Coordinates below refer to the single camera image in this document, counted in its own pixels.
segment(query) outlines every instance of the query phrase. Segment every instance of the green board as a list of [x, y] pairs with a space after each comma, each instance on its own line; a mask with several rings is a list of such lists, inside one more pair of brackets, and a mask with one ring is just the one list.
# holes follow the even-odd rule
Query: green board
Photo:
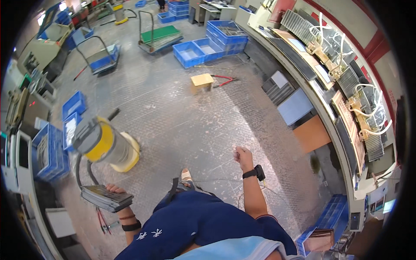
[[[165, 26], [162, 28], [154, 29], [153, 30], [153, 41], [158, 39], [164, 38], [169, 35], [174, 35], [180, 33], [173, 25]], [[141, 34], [141, 38], [144, 43], [151, 42], [152, 31], [144, 32]]]

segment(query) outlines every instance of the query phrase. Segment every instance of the white desk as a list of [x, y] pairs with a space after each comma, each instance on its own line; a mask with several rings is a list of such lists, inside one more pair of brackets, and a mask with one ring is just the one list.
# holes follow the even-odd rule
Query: white desk
[[213, 4], [211, 2], [207, 2], [205, 0], [204, 0], [204, 2], [206, 2], [207, 4], [219, 9], [219, 11], [221, 12], [220, 20], [231, 20], [231, 18], [233, 17], [233, 14], [237, 11], [237, 9], [232, 5], [227, 5], [227, 7], [225, 7], [225, 6], [222, 6], [222, 5], [217, 5], [217, 4]]
[[202, 9], [205, 9], [205, 18], [204, 18], [204, 27], [207, 27], [207, 21], [211, 15], [215, 16], [215, 14], [221, 13], [220, 10], [210, 10], [207, 7], [205, 7], [203, 4], [199, 5]]

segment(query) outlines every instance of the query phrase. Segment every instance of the blue plastic crate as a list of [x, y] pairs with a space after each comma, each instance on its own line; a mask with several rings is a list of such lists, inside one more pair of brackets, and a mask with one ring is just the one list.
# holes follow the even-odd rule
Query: blue plastic crate
[[243, 52], [243, 51], [244, 51], [244, 49], [225, 51], [224, 56], [234, 55], [234, 54], [237, 54], [237, 53], [240, 53], [240, 52]]
[[245, 40], [244, 42], [240, 42], [240, 43], [232, 43], [232, 44], [223, 44], [219, 39], [218, 39], [218, 33], [214, 32], [210, 32], [210, 31], [206, 31], [206, 36], [208, 38], [210, 38], [213, 42], [215, 42], [215, 44], [217, 44], [221, 49], [223, 49], [224, 51], [229, 51], [229, 50], [243, 50], [248, 42], [248, 39]]
[[69, 15], [69, 8], [67, 7], [65, 10], [59, 12], [55, 21], [62, 25], [70, 24], [72, 22], [72, 19]]
[[66, 124], [71, 121], [72, 119], [75, 119], [75, 125], [77, 126], [81, 120], [82, 117], [77, 113], [72, 113], [69, 117], [67, 117], [67, 119], [63, 122], [63, 131], [62, 131], [62, 142], [63, 142], [63, 147], [64, 147], [64, 151], [68, 151], [68, 152], [72, 152], [75, 149], [72, 147], [72, 144], [68, 145], [67, 143], [67, 126]]
[[70, 97], [68, 101], [62, 106], [62, 121], [65, 121], [72, 113], [78, 112], [78, 114], [84, 113], [87, 109], [85, 105], [85, 97], [81, 91], [75, 92], [75, 94]]
[[204, 63], [205, 59], [205, 53], [194, 42], [174, 45], [173, 54], [185, 69]]
[[55, 176], [53, 176], [52, 178], [50, 178], [48, 180], [49, 182], [54, 182], [57, 179], [62, 178], [63, 176], [65, 176], [70, 171], [71, 167], [69, 165], [68, 152], [63, 151], [61, 158], [62, 158], [62, 166], [63, 166], [63, 169], [58, 174], [56, 174]]
[[160, 23], [168, 23], [175, 21], [175, 16], [170, 12], [162, 12], [160, 14], [157, 14], [157, 18], [159, 19]]
[[173, 10], [175, 12], [181, 11], [189, 11], [189, 1], [184, 2], [169, 2], [169, 10]]
[[72, 37], [76, 31], [72, 31], [68, 38], [66, 38], [64, 45], [68, 48], [68, 50], [73, 50], [77, 46], [75, 44], [74, 38]]
[[322, 214], [313, 226], [310, 226], [296, 240], [296, 246], [300, 255], [308, 256], [309, 251], [305, 251], [304, 242], [317, 228], [329, 228], [334, 230], [334, 241], [337, 242], [348, 225], [349, 213], [347, 196], [334, 194]]
[[134, 4], [135, 7], [143, 7], [146, 4], [146, 0], [140, 0]]
[[174, 11], [172, 9], [169, 9], [169, 12], [171, 12], [174, 16], [181, 16], [181, 15], [187, 15], [187, 14], [189, 14], [188, 9], [186, 9], [185, 11], [180, 11], [180, 12], [177, 12], [177, 11]]
[[228, 44], [235, 44], [235, 43], [242, 43], [247, 42], [248, 35], [239, 35], [239, 36], [228, 36], [225, 35], [220, 29], [218, 29], [218, 26], [222, 27], [231, 27], [234, 29], [238, 29], [239, 27], [235, 24], [234, 21], [208, 21], [207, 22], [207, 31], [210, 31], [211, 33], [217, 33], [217, 38], [225, 45]]
[[175, 16], [175, 21], [187, 19], [188, 17], [189, 17], [189, 15]]
[[[40, 168], [37, 164], [36, 152], [37, 146], [40, 144], [42, 137], [45, 135], [47, 135], [48, 160], [47, 164], [43, 168]], [[48, 123], [33, 138], [32, 145], [32, 170], [35, 179], [46, 181], [51, 176], [55, 176], [62, 171], [63, 165], [61, 164], [60, 158], [58, 158], [58, 151], [63, 151], [62, 132], [60, 130]]]
[[194, 40], [193, 42], [205, 53], [204, 62], [219, 59], [224, 55], [224, 51], [210, 38]]
[[108, 55], [106, 55], [106, 56], [102, 57], [101, 59], [99, 59], [99, 60], [97, 60], [95, 62], [92, 62], [90, 64], [91, 68], [94, 71], [96, 71], [97, 69], [99, 69], [101, 67], [104, 67], [104, 66], [110, 64], [111, 63], [111, 60], [117, 61], [118, 56], [119, 56], [119, 52], [120, 52], [120, 45], [114, 45], [113, 49], [111, 49], [109, 51], [110, 56], [111, 56], [111, 59], [110, 59], [110, 57]]

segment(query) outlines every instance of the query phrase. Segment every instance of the window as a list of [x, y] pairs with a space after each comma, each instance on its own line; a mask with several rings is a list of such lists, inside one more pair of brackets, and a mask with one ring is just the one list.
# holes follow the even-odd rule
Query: window
[[59, 5], [59, 10], [63, 11], [63, 10], [65, 10], [65, 8], [67, 8], [67, 4], [66, 4], [65, 2], [62, 2], [62, 3]]
[[39, 26], [42, 25], [43, 23], [43, 19], [45, 18], [45, 14], [41, 15], [38, 19], [37, 19], [37, 23], [39, 24]]

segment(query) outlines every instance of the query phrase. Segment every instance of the black smartwatch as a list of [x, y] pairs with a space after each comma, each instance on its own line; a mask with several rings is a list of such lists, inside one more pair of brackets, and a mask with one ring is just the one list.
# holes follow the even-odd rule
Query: black smartwatch
[[261, 167], [260, 164], [256, 165], [256, 167], [254, 167], [254, 170], [248, 171], [246, 173], [243, 174], [243, 179], [250, 177], [250, 176], [257, 176], [257, 179], [259, 179], [259, 181], [262, 181], [264, 179], [266, 179], [266, 176], [264, 175], [264, 171], [263, 168]]

